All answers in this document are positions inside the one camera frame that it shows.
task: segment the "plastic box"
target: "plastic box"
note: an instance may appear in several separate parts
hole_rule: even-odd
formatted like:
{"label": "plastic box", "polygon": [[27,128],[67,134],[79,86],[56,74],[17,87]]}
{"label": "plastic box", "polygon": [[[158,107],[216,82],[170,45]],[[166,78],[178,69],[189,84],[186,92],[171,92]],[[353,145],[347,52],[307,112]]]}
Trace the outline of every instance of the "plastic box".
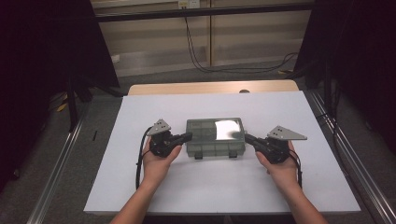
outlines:
{"label": "plastic box", "polygon": [[245,131],[239,118],[188,119],[187,132],[192,133],[192,140],[186,144],[187,153],[196,160],[217,156],[236,158],[245,152]]}

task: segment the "beige wall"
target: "beige wall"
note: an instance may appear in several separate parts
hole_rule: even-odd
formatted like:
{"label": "beige wall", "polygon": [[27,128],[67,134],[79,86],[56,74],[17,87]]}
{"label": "beige wall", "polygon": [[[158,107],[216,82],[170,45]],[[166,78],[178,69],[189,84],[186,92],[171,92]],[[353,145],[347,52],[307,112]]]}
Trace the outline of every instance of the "beige wall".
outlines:
{"label": "beige wall", "polygon": [[[131,5],[139,2],[141,4],[142,1],[127,0],[119,2],[124,5],[128,3],[129,6],[109,7],[106,0],[92,0],[92,5],[96,7],[96,14],[177,9],[177,1],[150,0],[153,1],[159,3]],[[212,7],[294,2],[306,1],[212,0]],[[201,1],[201,7],[208,7],[205,0]],[[208,35],[209,17],[188,18],[188,21],[199,61],[203,65],[221,65],[280,60],[287,53],[298,51],[309,15],[310,11],[296,11],[214,16],[211,20],[212,38]],[[119,54],[121,60],[127,60],[115,64],[119,76],[193,67],[184,19],[104,22],[100,26],[110,54]],[[167,63],[169,57],[173,57],[174,60]]]}

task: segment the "white table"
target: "white table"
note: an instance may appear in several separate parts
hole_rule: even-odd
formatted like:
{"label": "white table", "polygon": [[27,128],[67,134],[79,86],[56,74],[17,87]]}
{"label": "white table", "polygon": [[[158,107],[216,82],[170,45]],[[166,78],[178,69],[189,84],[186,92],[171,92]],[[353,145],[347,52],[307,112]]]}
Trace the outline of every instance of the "white table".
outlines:
{"label": "white table", "polygon": [[[173,94],[124,97],[98,175],[84,209],[110,215],[134,193],[143,132],[162,118],[173,134],[186,132],[187,119],[241,118],[251,134],[264,137],[276,125],[308,136],[293,141],[302,161],[304,193],[320,212],[360,208],[301,91],[248,94]],[[187,156],[172,164],[148,209],[153,215],[277,214],[290,210],[253,147],[231,160]]]}

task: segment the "person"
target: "person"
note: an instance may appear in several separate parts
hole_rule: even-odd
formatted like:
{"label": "person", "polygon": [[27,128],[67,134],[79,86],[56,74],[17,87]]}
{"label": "person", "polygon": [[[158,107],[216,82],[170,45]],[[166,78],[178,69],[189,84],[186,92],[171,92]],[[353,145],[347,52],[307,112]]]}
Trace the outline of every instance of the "person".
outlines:
{"label": "person", "polygon": [[[294,147],[289,141],[289,148]],[[111,223],[142,223],[149,208],[150,201],[168,173],[172,161],[180,153],[181,146],[175,147],[167,158],[154,156],[149,151],[149,139],[143,149],[144,177],[140,187],[113,218]],[[327,223],[323,215],[305,197],[296,177],[296,165],[291,158],[280,164],[271,164],[260,152],[256,152],[259,162],[267,169],[279,190],[289,205],[296,223]]]}

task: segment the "gray carpet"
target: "gray carpet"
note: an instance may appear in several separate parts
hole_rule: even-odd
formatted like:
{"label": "gray carpet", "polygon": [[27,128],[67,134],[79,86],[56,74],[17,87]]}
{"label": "gray carpet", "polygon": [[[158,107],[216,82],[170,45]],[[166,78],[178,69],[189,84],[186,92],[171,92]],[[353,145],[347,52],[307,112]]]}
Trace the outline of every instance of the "gray carpet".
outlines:
{"label": "gray carpet", "polygon": [[[266,64],[243,64],[236,66],[272,66]],[[282,69],[291,69],[288,63]],[[135,77],[121,77],[119,91],[127,92],[131,85],[141,83],[171,83],[222,80],[281,79],[276,70],[268,74],[223,74],[201,73],[196,69],[166,72]],[[304,79],[297,80],[299,88],[305,90]],[[68,158],[60,183],[49,206],[44,223],[108,223],[111,217],[85,214],[82,210],[91,190],[114,121],[120,109],[121,99],[113,98],[102,91],[92,90],[94,97],[88,116],[82,124],[78,140]],[[46,129],[40,135],[29,158],[21,168],[21,178],[10,181],[0,195],[0,223],[26,223],[35,202],[50,176],[68,134],[68,112],[52,111]],[[396,157],[387,149],[381,137],[366,129],[364,116],[345,97],[338,106],[338,123],[348,140],[359,153],[362,162],[373,176],[387,198],[396,204]],[[332,145],[329,130],[323,127]],[[353,214],[325,215],[330,223],[384,223],[375,206],[365,193],[358,178],[346,163],[346,170],[355,185],[351,188],[362,211]],[[290,216],[232,217],[234,223],[291,223]],[[148,217],[146,223],[223,223],[223,217]]]}

